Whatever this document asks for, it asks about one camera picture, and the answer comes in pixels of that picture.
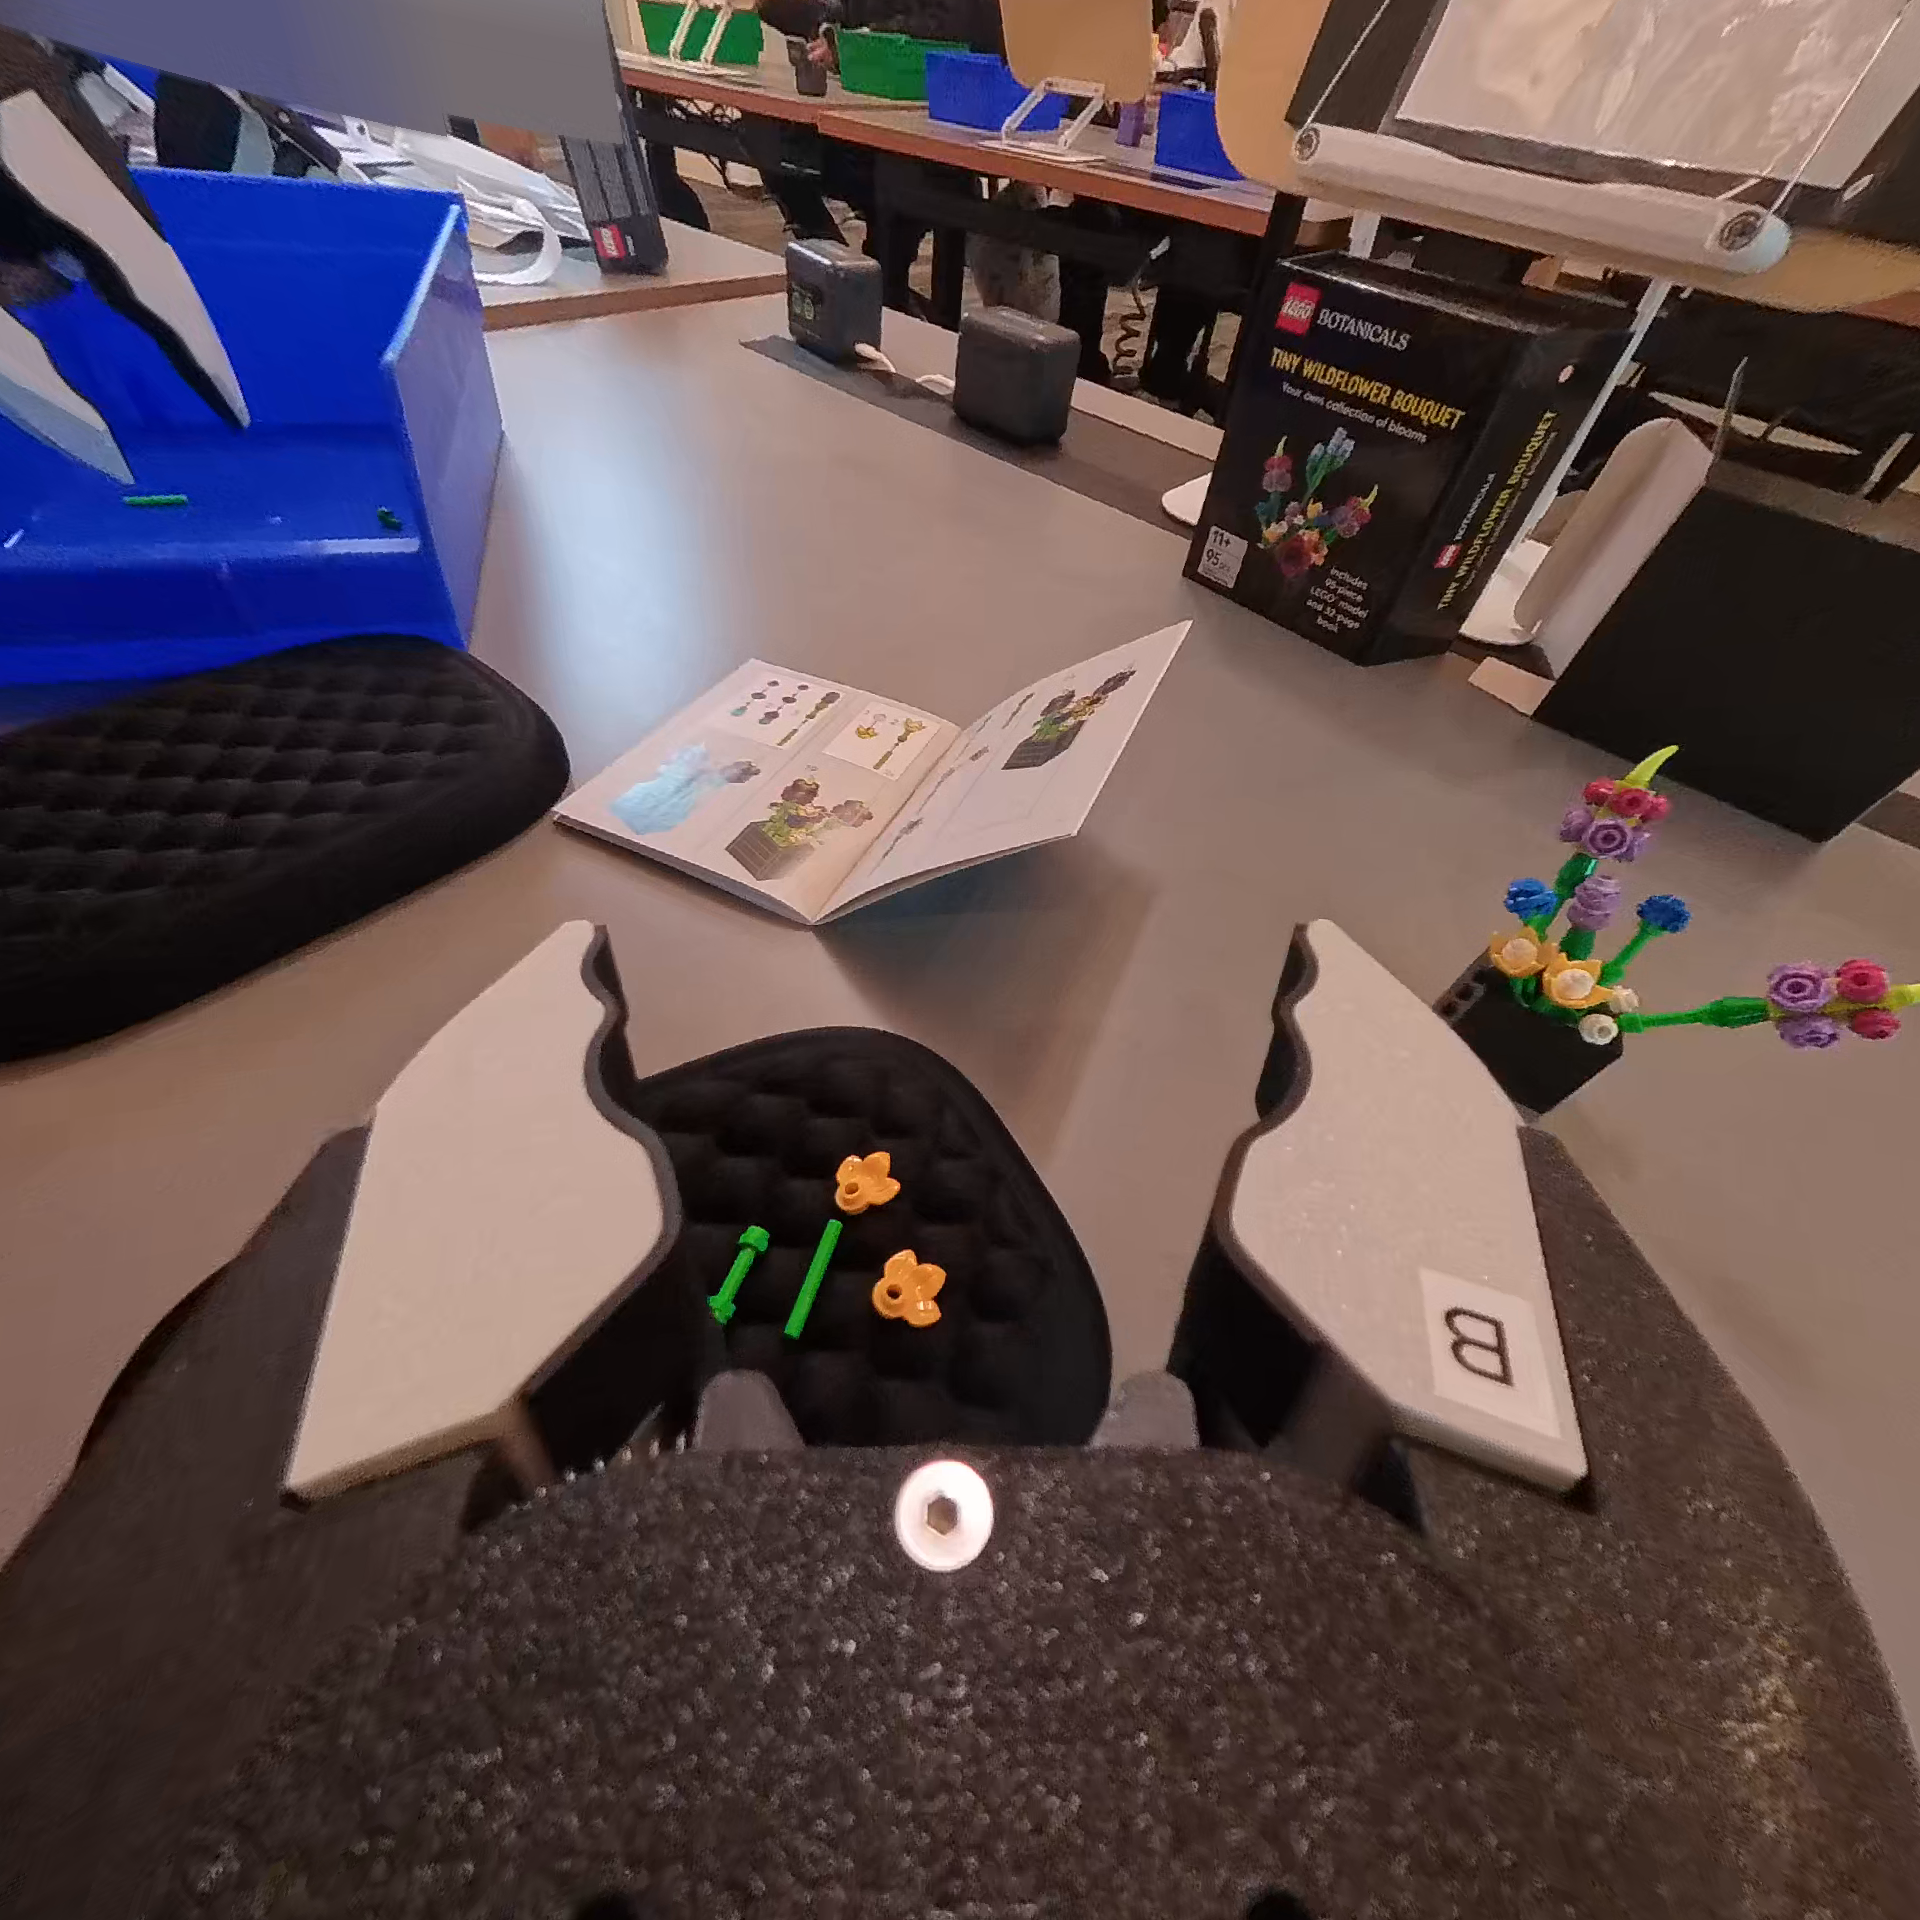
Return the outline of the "blue plastic bin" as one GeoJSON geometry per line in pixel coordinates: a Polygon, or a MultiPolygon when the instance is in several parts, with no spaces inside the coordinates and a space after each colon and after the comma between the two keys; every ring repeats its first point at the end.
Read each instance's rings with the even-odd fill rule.
{"type": "Polygon", "coordinates": [[[89,287],[33,320],[130,484],[3,424],[3,696],[335,635],[472,634],[504,447],[457,198],[138,170],[252,407],[236,432],[89,287]],[[128,510],[120,494],[189,494],[128,510]],[[404,519],[382,532],[376,507],[404,519]]]}

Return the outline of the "small blue storage bin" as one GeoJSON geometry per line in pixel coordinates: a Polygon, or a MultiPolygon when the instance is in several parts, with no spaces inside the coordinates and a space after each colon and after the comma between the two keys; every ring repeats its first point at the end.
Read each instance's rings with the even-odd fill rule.
{"type": "Polygon", "coordinates": [[[931,43],[924,55],[925,116],[958,129],[1002,129],[1029,103],[1029,86],[1007,60],[931,43]]]}
{"type": "Polygon", "coordinates": [[[1178,180],[1240,180],[1240,170],[1225,156],[1216,125],[1214,89],[1161,89],[1152,103],[1152,160],[1155,175],[1178,180]]]}

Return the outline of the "black quilted wrist pad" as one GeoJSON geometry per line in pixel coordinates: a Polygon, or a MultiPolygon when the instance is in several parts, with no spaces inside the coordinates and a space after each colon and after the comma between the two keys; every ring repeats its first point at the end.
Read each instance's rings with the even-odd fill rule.
{"type": "Polygon", "coordinates": [[[681,1232],[553,1387],[553,1447],[592,1461],[653,1412],[683,1420],[706,1379],[762,1373],[809,1445],[1081,1445],[1110,1396],[1110,1330],[1090,1257],[992,1105],[940,1053],[874,1028],[814,1028],[653,1072],[616,1101],[665,1147],[681,1232]],[[834,1208],[851,1152],[891,1152],[900,1194],[834,1208]],[[799,1341],[784,1338],[829,1216],[844,1216],[799,1341]],[[706,1295],[745,1226],[731,1321],[706,1295]],[[871,1310],[889,1253],[944,1268],[942,1317],[871,1310]]]}
{"type": "Polygon", "coordinates": [[[335,635],[3,733],[3,1061],[174,1012],[515,840],[556,724],[426,635],[335,635]]]}

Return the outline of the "grey desk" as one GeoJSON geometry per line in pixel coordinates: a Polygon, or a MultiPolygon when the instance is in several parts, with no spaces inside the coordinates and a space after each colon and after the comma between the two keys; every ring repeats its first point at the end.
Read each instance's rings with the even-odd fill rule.
{"type": "MultiPolygon", "coordinates": [[[[1161,1366],[1250,1122],[1297,922],[1431,1001],[1615,759],[1466,683],[1354,667],[1184,580],[1186,541],[745,340],[779,299],[487,336],[505,449],[472,649],[597,773],[739,660],[969,724],[1190,634],[1078,836],[823,937],[541,824],[445,884],[100,1046],[3,1071],[3,1562],[138,1342],[325,1136],[556,922],[611,932],[641,1071],[767,1032],[898,1028],[987,1093],[1100,1284],[1115,1379],[1161,1366]]],[[[1627,899],[1691,900],[1647,1002],[1870,955],[1916,977],[1916,849],[1823,847],[1663,780],[1627,899]]],[[[1916,1727],[1916,1033],[1663,1032],[1550,1131],[1785,1451],[1916,1727]]]]}

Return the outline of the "printed instruction sheet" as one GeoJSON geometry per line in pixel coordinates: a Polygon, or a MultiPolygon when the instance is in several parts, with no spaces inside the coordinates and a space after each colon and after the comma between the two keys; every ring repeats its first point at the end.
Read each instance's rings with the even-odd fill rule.
{"type": "Polygon", "coordinates": [[[1442,3],[1398,122],[1843,189],[1916,93],[1916,3],[1442,3]]]}

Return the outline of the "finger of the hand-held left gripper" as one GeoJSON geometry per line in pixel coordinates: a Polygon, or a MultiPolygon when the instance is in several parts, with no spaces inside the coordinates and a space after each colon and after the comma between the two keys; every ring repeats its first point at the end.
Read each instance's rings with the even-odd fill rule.
{"type": "Polygon", "coordinates": [[[114,484],[130,484],[130,465],[109,419],[51,358],[33,320],[60,312],[72,294],[45,302],[3,302],[3,418],[114,484]]]}
{"type": "Polygon", "coordinates": [[[37,89],[3,97],[3,211],[25,217],[37,252],[72,258],[96,296],[146,330],[229,427],[252,424],[229,350],[177,252],[37,89]]]}

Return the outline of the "wood-edged office desk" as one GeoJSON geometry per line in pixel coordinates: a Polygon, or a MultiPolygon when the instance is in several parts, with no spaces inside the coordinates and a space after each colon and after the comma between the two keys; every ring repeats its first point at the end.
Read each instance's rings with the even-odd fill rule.
{"type": "Polygon", "coordinates": [[[1002,144],[930,116],[920,106],[803,95],[785,60],[731,70],[621,55],[641,133],[740,161],[772,185],[829,185],[829,156],[855,156],[891,275],[907,275],[909,233],[931,240],[925,317],[958,324],[965,246],[992,240],[1097,278],[1106,294],[1152,302],[1141,362],[1100,350],[1117,380],[1145,376],[1145,393],[1184,413],[1216,413],[1225,380],[1209,369],[1216,317],[1244,314],[1267,266],[1348,241],[1350,218],[1315,199],[1277,198],[1256,180],[1168,173],[1150,146],[1090,129],[1077,146],[1002,144]]]}
{"type": "Polygon", "coordinates": [[[563,252],[537,284],[479,284],[484,330],[756,299],[785,287],[778,252],[676,218],[661,224],[661,236],[667,260],[660,270],[609,270],[587,252],[563,252]]]}

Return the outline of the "green plain rod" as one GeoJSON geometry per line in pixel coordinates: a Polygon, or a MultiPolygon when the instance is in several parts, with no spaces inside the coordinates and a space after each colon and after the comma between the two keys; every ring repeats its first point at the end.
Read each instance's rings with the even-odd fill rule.
{"type": "Polygon", "coordinates": [[[814,1303],[820,1295],[820,1287],[823,1287],[823,1277],[831,1269],[831,1261],[834,1261],[839,1235],[844,1235],[844,1216],[834,1214],[820,1226],[820,1235],[817,1235],[817,1241],[813,1247],[809,1264],[806,1264],[806,1277],[799,1284],[797,1303],[785,1310],[785,1321],[784,1321],[784,1338],[785,1341],[799,1341],[806,1333],[809,1315],[813,1315],[813,1308],[814,1308],[814,1303]]]}

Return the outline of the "white crumpled packaging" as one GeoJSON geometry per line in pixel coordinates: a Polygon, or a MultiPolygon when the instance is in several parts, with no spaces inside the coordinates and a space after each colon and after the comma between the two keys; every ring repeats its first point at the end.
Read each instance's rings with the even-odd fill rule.
{"type": "Polygon", "coordinates": [[[588,240],[570,185],[472,141],[348,116],[335,146],[340,177],[457,198],[479,287],[547,287],[588,240]]]}

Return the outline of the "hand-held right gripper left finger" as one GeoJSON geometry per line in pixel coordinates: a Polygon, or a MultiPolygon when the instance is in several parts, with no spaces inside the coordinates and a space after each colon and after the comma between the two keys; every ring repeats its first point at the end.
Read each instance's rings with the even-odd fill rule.
{"type": "Polygon", "coordinates": [[[531,1393],[681,1230],[665,1147],[616,1098],[628,1001],[574,920],[457,1009],[371,1107],[282,1494],[317,1502],[487,1447],[531,1494],[531,1393]]]}

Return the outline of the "dark grey battery pack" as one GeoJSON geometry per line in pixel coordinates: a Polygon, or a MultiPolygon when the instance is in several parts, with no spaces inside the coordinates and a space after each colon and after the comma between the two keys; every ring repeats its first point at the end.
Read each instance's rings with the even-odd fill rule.
{"type": "Polygon", "coordinates": [[[785,324],[791,345],[834,366],[871,358],[882,346],[882,265],[831,240],[789,240],[785,324]]]}
{"type": "Polygon", "coordinates": [[[1056,447],[1071,424],[1081,340],[1015,306],[979,306],[956,330],[951,412],[1013,447],[1056,447]]]}

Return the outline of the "black flower set box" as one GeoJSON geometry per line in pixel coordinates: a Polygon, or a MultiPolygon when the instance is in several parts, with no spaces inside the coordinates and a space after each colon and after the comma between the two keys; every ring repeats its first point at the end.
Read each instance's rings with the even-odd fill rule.
{"type": "Polygon", "coordinates": [[[1449,652],[1627,324],[1577,294],[1279,260],[1240,324],[1184,575],[1355,665],[1449,652]]]}
{"type": "Polygon", "coordinates": [[[594,265],[606,275],[661,275],[667,241],[641,146],[563,133],[559,154],[594,265]]]}

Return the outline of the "black box with white flap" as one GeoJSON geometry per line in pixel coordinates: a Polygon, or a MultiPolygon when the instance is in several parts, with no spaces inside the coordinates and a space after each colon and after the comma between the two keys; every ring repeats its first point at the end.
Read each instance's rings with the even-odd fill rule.
{"type": "Polygon", "coordinates": [[[1616,759],[1679,749],[1716,803],[1823,845],[1916,799],[1916,497],[1872,507],[1637,424],[1491,590],[1524,655],[1471,683],[1616,759]]]}

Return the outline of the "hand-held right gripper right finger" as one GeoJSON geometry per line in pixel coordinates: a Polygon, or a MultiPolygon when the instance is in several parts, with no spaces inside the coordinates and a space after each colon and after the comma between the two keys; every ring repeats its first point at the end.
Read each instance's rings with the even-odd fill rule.
{"type": "Polygon", "coordinates": [[[1292,928],[1168,1373],[1202,1442],[1344,1488],[1395,1442],[1552,1497],[1587,1473],[1517,1107],[1329,920],[1292,928]]]}

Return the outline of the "flower instruction booklet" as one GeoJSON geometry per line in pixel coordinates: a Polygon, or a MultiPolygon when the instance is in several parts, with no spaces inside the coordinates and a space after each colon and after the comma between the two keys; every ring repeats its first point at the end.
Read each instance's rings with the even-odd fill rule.
{"type": "Polygon", "coordinates": [[[958,727],[748,660],[553,804],[553,824],[823,925],[1081,831],[1178,660],[1173,621],[958,727]]]}

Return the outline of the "green storage bin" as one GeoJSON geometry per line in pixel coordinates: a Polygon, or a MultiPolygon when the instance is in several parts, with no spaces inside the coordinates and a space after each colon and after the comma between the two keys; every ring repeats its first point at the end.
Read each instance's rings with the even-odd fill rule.
{"type": "Polygon", "coordinates": [[[756,3],[628,3],[633,55],[660,65],[745,76],[762,65],[756,3]]]}
{"type": "Polygon", "coordinates": [[[889,106],[925,103],[925,57],[950,50],[944,40],[925,40],[905,32],[834,28],[838,81],[852,97],[889,106]]]}

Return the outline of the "brick flower bouquet model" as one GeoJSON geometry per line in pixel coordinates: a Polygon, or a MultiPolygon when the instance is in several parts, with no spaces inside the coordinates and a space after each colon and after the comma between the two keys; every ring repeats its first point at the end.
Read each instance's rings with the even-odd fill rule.
{"type": "Polygon", "coordinates": [[[1656,749],[1620,776],[1578,788],[1558,824],[1558,871],[1505,884],[1501,925],[1431,1005],[1523,1114],[1552,1112],[1648,1032],[1756,1028],[1793,1052],[1826,1052],[1843,1042],[1886,1044],[1916,1022],[1916,985],[1867,955],[1772,963],[1755,993],[1688,1009],[1642,1002],[1634,963],[1694,922],[1691,905],[1648,893],[1629,908],[1616,950],[1603,951],[1602,937],[1623,912],[1620,870],[1667,821],[1656,780],[1671,755],[1675,744],[1656,749]]]}

